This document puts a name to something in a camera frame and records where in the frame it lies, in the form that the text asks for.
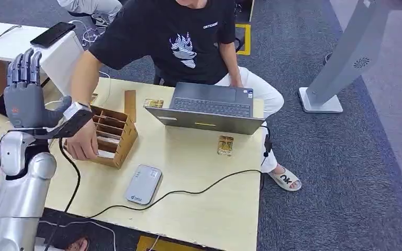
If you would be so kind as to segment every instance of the black t-shirt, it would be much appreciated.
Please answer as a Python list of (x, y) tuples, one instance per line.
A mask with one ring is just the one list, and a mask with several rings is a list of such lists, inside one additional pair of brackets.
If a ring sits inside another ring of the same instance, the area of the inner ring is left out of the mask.
[(228, 72), (218, 43), (235, 40), (234, 9), (234, 0), (208, 0), (202, 9), (129, 0), (89, 50), (117, 70), (150, 55), (165, 80), (215, 84)]

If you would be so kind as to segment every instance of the gray carpet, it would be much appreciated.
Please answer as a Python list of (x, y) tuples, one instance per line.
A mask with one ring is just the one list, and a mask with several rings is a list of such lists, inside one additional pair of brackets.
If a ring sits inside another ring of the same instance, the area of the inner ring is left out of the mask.
[[(30, 4), (42, 11), (0, 0), (0, 21), (51, 26), (70, 20), (55, 1)], [(402, 174), (363, 80), (339, 95), (341, 115), (306, 114), (300, 105), (298, 87), (312, 82), (340, 33), (328, 0), (256, 0), (252, 54), (239, 61), (283, 94), (283, 109), (269, 118), (274, 151), (303, 181), (301, 191), (289, 193), (266, 177), (258, 250), (402, 250)], [(110, 74), (150, 83), (153, 67), (145, 58)], [(115, 229), (122, 236), (118, 248), (134, 250), (139, 233)], [(41, 226), (39, 235), (50, 230)], [(55, 244), (64, 247), (82, 234), (94, 250), (111, 249), (109, 233), (93, 226), (61, 231)]]

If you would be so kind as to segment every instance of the small box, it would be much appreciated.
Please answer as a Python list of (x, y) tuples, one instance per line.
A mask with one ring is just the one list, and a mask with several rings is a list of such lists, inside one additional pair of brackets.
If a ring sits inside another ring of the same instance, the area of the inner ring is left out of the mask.
[(96, 125), (98, 149), (114, 153), (113, 158), (98, 156), (91, 161), (120, 169), (138, 137), (138, 131), (130, 116), (125, 113), (96, 106), (91, 108)]

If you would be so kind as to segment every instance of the laptop keyboard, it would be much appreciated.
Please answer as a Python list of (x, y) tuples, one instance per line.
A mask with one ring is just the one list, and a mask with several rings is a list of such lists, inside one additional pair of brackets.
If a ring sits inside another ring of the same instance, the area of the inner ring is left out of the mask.
[(173, 104), (175, 110), (195, 111), (238, 117), (250, 117), (250, 105), (187, 98), (175, 98)]

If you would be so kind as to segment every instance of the gold card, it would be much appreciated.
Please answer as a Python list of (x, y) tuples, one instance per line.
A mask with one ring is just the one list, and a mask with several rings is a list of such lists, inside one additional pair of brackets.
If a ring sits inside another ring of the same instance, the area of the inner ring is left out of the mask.
[(232, 156), (233, 137), (220, 136), (218, 141), (218, 154)]
[(98, 97), (98, 93), (92, 94), (92, 97), (90, 98), (90, 105), (92, 105), (95, 102), (97, 97)]
[(157, 107), (157, 108), (162, 108), (162, 105), (164, 104), (164, 100), (158, 100), (158, 99), (146, 99), (144, 101), (144, 106), (148, 107)]

